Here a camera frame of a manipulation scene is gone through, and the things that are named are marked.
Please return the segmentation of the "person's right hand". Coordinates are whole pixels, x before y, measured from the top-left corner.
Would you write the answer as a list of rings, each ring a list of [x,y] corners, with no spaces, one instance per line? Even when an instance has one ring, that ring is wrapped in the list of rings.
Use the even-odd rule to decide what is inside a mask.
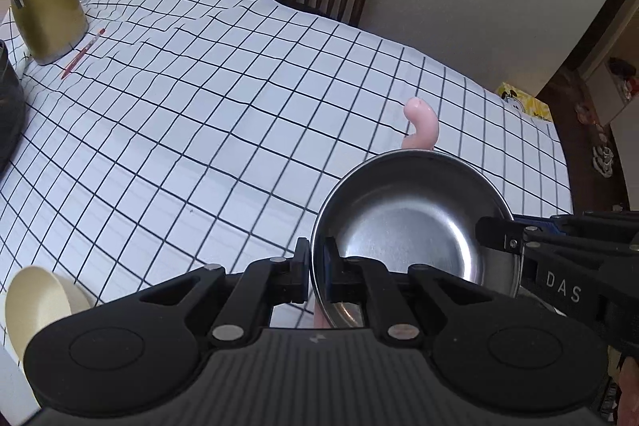
[[[627,357],[619,372],[619,399],[617,424],[619,426],[637,426],[639,422],[639,369],[632,357]]]

